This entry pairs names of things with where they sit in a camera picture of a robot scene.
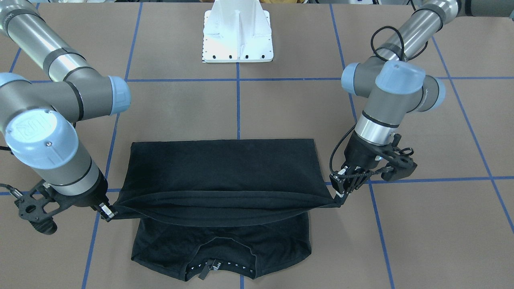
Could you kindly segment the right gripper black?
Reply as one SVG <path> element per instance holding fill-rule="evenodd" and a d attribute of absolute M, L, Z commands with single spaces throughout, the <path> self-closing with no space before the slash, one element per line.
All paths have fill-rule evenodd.
<path fill-rule="evenodd" d="M 108 204 L 107 190 L 108 181 L 104 176 L 99 176 L 91 189 L 72 198 L 72 205 L 97 210 L 103 220 L 110 222 L 117 215 L 117 211 Z"/>

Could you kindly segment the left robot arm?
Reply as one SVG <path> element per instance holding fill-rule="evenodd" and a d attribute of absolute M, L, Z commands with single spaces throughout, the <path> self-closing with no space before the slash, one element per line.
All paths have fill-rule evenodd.
<path fill-rule="evenodd" d="M 437 108 L 445 97 L 444 84 L 410 63 L 424 44 L 457 17 L 513 17 L 512 0 L 424 0 L 410 18 L 373 55 L 351 63 L 342 73 L 347 92 L 367 98 L 357 123 L 345 134 L 345 162 L 329 176 L 336 201 L 343 203 L 371 176 L 385 181 L 410 176 L 417 168 L 411 148 L 400 149 L 396 133 L 405 114 Z"/>

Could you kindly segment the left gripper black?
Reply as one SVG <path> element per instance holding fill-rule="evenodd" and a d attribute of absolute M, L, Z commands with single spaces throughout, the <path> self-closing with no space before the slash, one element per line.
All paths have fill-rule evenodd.
<path fill-rule="evenodd" d="M 367 174 L 377 167 L 379 162 L 375 159 L 377 149 L 378 146 L 375 144 L 365 141 L 357 133 L 352 133 L 345 148 L 343 166 L 346 166 L 347 170 L 333 172 L 329 176 L 339 199 L 346 200 L 354 190 L 356 178 L 350 175 Z"/>

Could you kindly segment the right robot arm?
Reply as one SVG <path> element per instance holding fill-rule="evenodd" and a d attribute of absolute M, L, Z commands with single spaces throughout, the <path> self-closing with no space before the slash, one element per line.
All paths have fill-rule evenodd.
<path fill-rule="evenodd" d="M 31 167 L 50 193 L 77 207 L 92 207 L 106 221 L 116 215 L 108 183 L 73 124 L 116 115 L 130 107 L 127 83 L 103 76 L 71 48 L 27 0 L 2 0 L 1 34 L 13 40 L 48 75 L 33 83 L 1 73 L 1 133 L 13 155 Z"/>

